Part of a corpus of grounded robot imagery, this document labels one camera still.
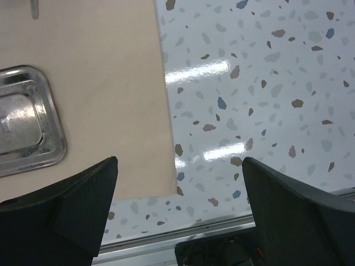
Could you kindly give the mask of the beige cloth wrap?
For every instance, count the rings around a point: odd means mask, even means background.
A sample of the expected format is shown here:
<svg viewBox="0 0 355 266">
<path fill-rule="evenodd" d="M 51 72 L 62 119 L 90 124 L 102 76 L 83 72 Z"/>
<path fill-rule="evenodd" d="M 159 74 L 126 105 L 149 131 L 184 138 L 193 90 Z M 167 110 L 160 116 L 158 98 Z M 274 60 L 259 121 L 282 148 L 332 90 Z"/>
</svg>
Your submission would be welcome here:
<svg viewBox="0 0 355 266">
<path fill-rule="evenodd" d="M 1 2 L 1 68 L 30 65 L 50 83 L 67 141 L 60 163 L 4 177 L 7 200 L 115 156 L 115 199 L 177 192 L 153 1 Z"/>
</svg>

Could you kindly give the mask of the steel tweezers pair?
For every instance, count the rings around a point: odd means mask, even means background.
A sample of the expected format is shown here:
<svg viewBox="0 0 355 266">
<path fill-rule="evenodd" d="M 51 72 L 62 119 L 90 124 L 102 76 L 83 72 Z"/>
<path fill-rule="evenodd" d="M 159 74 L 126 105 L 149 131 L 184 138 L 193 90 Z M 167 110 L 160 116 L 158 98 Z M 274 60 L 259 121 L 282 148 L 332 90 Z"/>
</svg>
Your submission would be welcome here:
<svg viewBox="0 0 355 266">
<path fill-rule="evenodd" d="M 31 17 L 33 19 L 38 19 L 39 17 L 38 0 L 30 0 L 30 4 L 31 4 Z"/>
</svg>

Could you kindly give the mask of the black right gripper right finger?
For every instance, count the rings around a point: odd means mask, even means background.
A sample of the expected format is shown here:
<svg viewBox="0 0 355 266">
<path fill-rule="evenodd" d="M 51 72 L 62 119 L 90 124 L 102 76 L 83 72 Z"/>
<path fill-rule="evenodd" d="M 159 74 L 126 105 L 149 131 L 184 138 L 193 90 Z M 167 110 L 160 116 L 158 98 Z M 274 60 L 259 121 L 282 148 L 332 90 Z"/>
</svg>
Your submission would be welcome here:
<svg viewBox="0 0 355 266">
<path fill-rule="evenodd" d="M 354 265 L 354 201 L 252 157 L 242 171 L 266 265 Z"/>
</svg>

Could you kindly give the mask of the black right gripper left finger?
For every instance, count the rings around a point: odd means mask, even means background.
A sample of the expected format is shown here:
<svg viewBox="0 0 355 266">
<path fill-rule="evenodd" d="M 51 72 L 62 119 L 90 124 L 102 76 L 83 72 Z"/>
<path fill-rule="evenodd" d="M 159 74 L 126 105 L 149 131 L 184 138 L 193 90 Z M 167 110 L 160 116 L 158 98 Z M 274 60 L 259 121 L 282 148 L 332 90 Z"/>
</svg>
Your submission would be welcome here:
<svg viewBox="0 0 355 266">
<path fill-rule="evenodd" d="M 112 156 L 1 202 L 1 265 L 91 265 L 100 251 L 118 176 Z"/>
</svg>

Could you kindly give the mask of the steel instrument tray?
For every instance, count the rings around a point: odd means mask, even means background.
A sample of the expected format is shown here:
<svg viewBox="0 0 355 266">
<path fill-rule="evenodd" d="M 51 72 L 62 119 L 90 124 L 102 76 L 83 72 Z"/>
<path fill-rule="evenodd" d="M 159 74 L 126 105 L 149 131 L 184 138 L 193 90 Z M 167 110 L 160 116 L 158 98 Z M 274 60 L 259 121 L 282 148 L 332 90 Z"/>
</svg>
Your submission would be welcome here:
<svg viewBox="0 0 355 266">
<path fill-rule="evenodd" d="M 67 142 L 46 77 L 28 65 L 1 70 L 1 177 L 60 162 Z"/>
</svg>

